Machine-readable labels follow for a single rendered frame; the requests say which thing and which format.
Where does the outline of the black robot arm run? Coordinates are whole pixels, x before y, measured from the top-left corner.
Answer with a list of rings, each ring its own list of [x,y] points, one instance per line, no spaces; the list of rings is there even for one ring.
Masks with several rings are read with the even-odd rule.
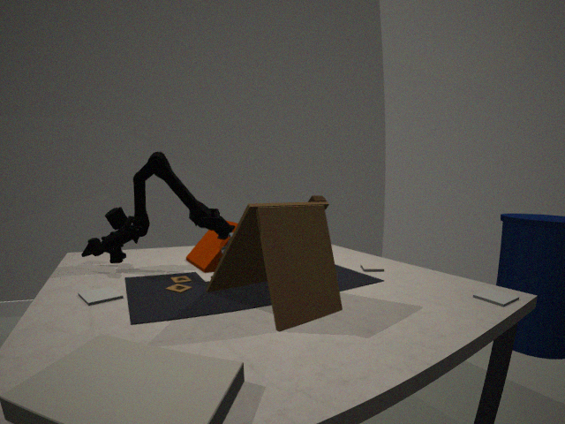
[[[208,208],[191,195],[183,182],[172,171],[164,153],[154,152],[133,178],[135,216],[126,217],[122,208],[113,208],[105,215],[113,229],[117,230],[117,239],[121,244],[126,244],[132,239],[137,244],[139,237],[147,234],[149,219],[146,209],[145,181],[153,174],[163,179],[188,207],[189,219],[195,223],[196,227],[198,225],[201,229],[214,231],[218,235],[217,238],[223,240],[226,240],[234,231],[235,225],[229,225],[220,216],[218,208]],[[126,253],[121,251],[121,247],[107,247],[108,252],[110,251],[110,263],[121,263],[125,259]]]

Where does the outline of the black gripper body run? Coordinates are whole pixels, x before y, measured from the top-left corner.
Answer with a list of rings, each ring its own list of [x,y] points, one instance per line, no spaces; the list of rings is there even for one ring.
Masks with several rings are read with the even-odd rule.
[[[88,240],[88,244],[91,247],[91,251],[94,256],[103,254],[103,251],[105,250],[107,250],[108,252],[107,247],[118,247],[124,245],[118,241],[116,231],[111,232],[106,237],[103,237],[102,242],[98,238],[91,238],[90,240]]]

